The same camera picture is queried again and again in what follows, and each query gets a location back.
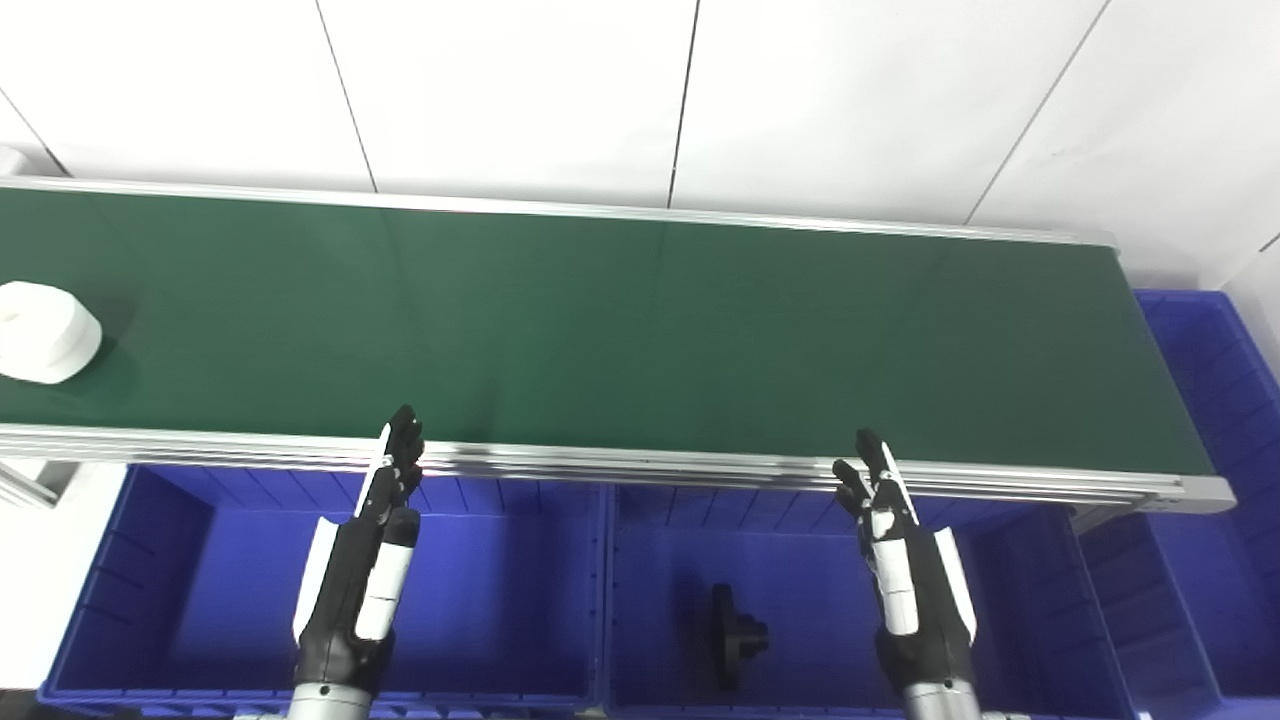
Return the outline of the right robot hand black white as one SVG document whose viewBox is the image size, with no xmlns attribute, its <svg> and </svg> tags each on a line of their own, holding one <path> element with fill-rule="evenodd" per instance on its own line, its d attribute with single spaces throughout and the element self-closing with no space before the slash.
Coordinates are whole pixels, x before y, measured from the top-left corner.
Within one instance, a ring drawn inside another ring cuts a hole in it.
<svg viewBox="0 0 1280 720">
<path fill-rule="evenodd" d="M 892 451 L 873 429 L 858 430 L 856 451 L 863 470 L 837 459 L 832 471 L 873 575 L 882 671 L 901 696 L 919 685 L 974 685 L 977 612 L 954 533 L 922 524 Z"/>
</svg>

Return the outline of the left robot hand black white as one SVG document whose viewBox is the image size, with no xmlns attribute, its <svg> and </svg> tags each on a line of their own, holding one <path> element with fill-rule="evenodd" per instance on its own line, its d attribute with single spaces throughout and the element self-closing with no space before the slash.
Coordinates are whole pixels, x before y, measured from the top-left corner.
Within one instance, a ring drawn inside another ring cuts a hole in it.
<svg viewBox="0 0 1280 720">
<path fill-rule="evenodd" d="M 393 648 L 393 621 L 420 537 L 421 514 L 410 500 L 420 486 L 422 425 L 410 405 L 383 427 L 353 512 L 340 524 L 321 519 L 294 614 L 294 693 L 325 700 L 353 691 L 378 694 Z"/>
</svg>

